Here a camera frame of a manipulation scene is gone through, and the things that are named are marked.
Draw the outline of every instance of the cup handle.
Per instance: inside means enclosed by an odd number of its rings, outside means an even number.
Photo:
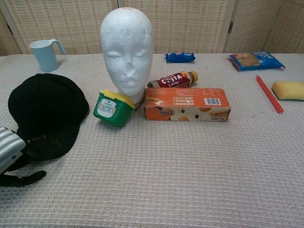
[[[60,41],[59,40],[56,40],[56,39],[50,39],[49,40],[50,42],[55,42],[57,43],[58,47],[60,48],[62,54],[66,55],[66,51],[63,49],[63,46],[61,45]]]

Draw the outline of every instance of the green plastic container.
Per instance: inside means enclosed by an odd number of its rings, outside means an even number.
[[[130,98],[104,89],[99,93],[93,114],[114,126],[123,127],[134,109],[135,105]]]

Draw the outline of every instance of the yellow lid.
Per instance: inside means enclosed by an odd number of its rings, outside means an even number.
[[[199,76],[198,76],[198,73],[196,73],[196,71],[194,71],[194,70],[192,70],[192,71],[190,71],[192,74],[193,74],[193,76],[194,76],[194,82],[197,82],[198,81],[198,78],[199,78]]]
[[[109,97],[113,100],[117,99],[117,100],[120,100],[122,102],[125,102],[126,104],[128,104],[132,109],[135,109],[135,105],[133,103],[133,101],[128,98],[127,96],[123,95],[123,94],[118,94],[118,93],[115,93],[111,90],[108,90],[108,89],[103,89],[102,91],[100,91],[101,94],[103,94],[104,96],[106,97]]]

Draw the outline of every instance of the cap brim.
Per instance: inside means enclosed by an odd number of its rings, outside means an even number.
[[[35,152],[33,153],[34,155],[30,154],[30,157],[32,157],[32,160],[42,161],[55,159],[66,154],[73,147],[76,141],[79,127],[80,124],[77,124],[60,131],[45,134],[49,136],[51,140],[48,143],[44,145],[40,144],[37,147],[33,144],[32,147]],[[17,135],[25,141],[43,136],[43,134],[29,133],[20,128],[17,130]]]

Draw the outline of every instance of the yellow sponge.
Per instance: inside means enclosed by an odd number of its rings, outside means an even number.
[[[304,82],[274,82],[271,88],[279,100],[304,101]]]

